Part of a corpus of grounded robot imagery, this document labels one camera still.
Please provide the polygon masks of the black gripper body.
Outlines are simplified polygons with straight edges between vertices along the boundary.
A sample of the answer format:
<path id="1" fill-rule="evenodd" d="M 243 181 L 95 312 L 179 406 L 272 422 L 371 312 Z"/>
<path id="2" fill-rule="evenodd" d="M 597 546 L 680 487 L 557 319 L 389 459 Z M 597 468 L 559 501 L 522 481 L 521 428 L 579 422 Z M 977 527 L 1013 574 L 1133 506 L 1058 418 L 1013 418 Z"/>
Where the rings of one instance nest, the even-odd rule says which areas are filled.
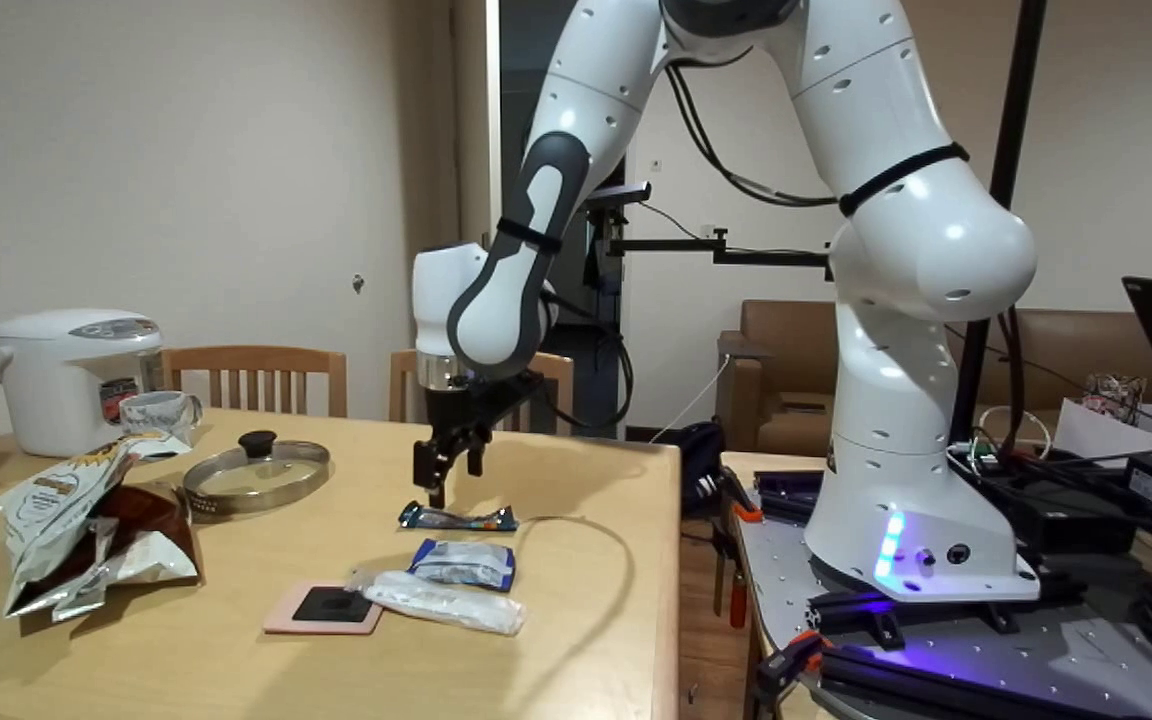
<path id="1" fill-rule="evenodd" d="M 481 453 L 493 428 L 531 396 L 531 377 L 466 381 L 453 394 L 428 394 L 433 453 L 454 459 Z"/>

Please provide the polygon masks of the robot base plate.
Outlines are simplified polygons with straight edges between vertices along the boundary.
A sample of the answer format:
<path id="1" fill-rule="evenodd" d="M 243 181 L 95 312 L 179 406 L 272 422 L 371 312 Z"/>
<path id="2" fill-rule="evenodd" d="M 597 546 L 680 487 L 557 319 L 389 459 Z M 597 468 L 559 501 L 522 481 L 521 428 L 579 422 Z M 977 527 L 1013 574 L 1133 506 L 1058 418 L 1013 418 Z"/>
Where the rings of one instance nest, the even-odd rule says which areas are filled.
<path id="1" fill-rule="evenodd" d="M 1013 632 L 994 632 L 979 603 L 900 610 L 900 650 L 885 650 L 865 625 L 825 630 L 812 600 L 827 592 L 787 522 L 739 522 L 747 614 L 755 650 L 782 651 L 825 635 L 848 661 L 875 661 L 915 680 L 915 697 L 868 702 L 844 680 L 798 674 L 775 702 L 778 717 L 820 710 L 833 720 L 1152 720 L 1152 640 L 1128 621 L 1128 603 L 1152 579 L 1152 535 L 1128 558 L 1076 558 L 1089 592 L 1058 610 L 1013 610 Z"/>

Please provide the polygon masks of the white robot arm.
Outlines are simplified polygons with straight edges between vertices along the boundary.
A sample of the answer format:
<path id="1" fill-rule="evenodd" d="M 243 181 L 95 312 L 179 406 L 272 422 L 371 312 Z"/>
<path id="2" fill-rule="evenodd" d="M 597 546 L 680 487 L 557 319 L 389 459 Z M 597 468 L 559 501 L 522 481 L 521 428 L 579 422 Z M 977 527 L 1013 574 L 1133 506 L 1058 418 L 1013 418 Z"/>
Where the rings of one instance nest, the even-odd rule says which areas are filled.
<path id="1" fill-rule="evenodd" d="M 574 0 L 551 47 L 513 205 L 482 243 L 410 264 L 433 442 L 419 486 L 531 385 L 548 261 L 623 162 L 650 85 L 768 53 L 839 213 L 807 264 L 833 279 L 835 394 L 807 551 L 897 603 L 1028 603 L 1013 523 L 947 468 L 952 323 L 1005 312 L 1034 271 L 1028 225 L 942 131 L 900 0 Z"/>

